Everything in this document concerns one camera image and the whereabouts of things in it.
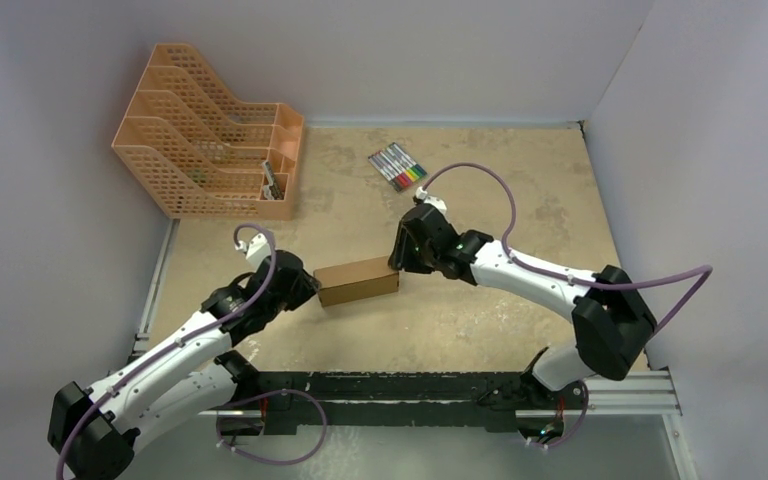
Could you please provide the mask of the brown cardboard box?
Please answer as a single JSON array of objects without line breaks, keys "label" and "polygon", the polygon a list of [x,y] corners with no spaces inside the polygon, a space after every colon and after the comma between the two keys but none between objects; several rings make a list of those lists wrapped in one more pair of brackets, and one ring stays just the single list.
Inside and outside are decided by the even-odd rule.
[{"label": "brown cardboard box", "polygon": [[399,272],[388,264],[388,257],[377,257],[317,269],[318,298],[323,307],[396,293]]}]

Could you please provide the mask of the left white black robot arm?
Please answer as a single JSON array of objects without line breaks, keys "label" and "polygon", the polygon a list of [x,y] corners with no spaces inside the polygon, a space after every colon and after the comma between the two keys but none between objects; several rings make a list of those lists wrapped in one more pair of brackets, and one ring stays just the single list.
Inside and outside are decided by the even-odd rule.
[{"label": "left white black robot arm", "polygon": [[320,284],[293,253],[264,248],[246,259],[251,271],[214,290],[147,353],[88,387],[71,382],[55,394],[47,440],[58,454],[56,478],[115,479],[149,443],[198,413],[296,395],[262,386],[235,347],[312,299]]}]

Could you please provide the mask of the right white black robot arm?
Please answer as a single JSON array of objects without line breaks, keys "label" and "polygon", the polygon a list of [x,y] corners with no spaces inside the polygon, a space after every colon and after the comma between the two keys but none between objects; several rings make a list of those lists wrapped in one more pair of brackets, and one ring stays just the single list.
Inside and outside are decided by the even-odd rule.
[{"label": "right white black robot arm", "polygon": [[576,270],[507,248],[491,235],[457,232],[435,206],[423,203],[400,220],[389,257],[397,271],[441,273],[473,286],[502,290],[536,303],[568,321],[574,339],[535,357],[521,381],[524,399],[544,407],[564,387],[600,376],[622,381],[656,322],[622,269]]}]

